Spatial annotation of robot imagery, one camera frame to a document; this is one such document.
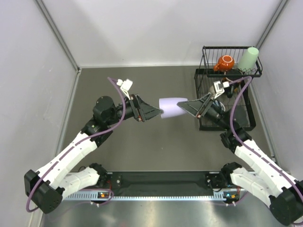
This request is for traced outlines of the lavender plastic cup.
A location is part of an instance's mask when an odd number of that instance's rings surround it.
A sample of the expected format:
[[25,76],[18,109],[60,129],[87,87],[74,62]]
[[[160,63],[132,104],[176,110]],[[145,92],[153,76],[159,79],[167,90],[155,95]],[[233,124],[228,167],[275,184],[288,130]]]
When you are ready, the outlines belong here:
[[180,108],[177,104],[178,102],[184,102],[187,100],[187,98],[181,97],[160,98],[159,108],[163,111],[163,113],[160,115],[161,118],[165,119],[186,114],[186,111]]

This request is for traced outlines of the light green plastic cup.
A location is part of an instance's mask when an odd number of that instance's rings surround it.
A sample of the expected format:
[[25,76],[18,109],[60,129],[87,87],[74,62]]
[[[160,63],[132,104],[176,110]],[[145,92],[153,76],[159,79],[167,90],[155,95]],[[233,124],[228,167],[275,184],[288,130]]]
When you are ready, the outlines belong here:
[[240,69],[241,71],[253,70],[258,55],[259,50],[256,47],[249,47],[240,59],[238,63],[238,69]]

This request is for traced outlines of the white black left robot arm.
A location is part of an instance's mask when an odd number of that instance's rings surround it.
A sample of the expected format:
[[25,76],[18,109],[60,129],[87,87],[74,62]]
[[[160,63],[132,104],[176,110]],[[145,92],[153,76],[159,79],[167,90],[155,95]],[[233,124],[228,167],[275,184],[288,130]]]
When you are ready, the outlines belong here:
[[37,209],[48,214],[75,192],[89,186],[105,186],[107,172],[102,165],[93,163],[76,174],[70,174],[70,171],[100,147],[113,133],[113,128],[123,120],[134,118],[138,122],[145,122],[162,113],[161,109],[144,102],[139,95],[123,98],[119,105],[115,105],[109,96],[99,98],[93,108],[92,118],[75,139],[45,166],[25,173],[27,212],[32,212],[29,204],[33,202]]

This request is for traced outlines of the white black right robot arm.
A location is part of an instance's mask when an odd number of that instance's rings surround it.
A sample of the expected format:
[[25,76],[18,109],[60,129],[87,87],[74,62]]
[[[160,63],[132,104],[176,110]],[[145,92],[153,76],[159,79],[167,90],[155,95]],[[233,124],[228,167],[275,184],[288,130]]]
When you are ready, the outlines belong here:
[[200,99],[178,102],[188,114],[205,117],[225,132],[220,135],[223,145],[254,170],[251,174],[233,162],[221,169],[221,182],[225,187],[239,186],[261,200],[281,224],[301,226],[303,217],[303,183],[291,176],[269,158],[254,139],[234,118],[236,104],[223,112],[214,104],[211,94]]

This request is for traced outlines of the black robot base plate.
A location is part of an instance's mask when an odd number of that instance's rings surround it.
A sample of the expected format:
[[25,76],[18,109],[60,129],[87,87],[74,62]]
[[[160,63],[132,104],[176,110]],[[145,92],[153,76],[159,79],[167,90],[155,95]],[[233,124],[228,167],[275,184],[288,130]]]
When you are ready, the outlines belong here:
[[226,186],[219,173],[208,171],[113,172],[109,180],[118,196],[210,195]]

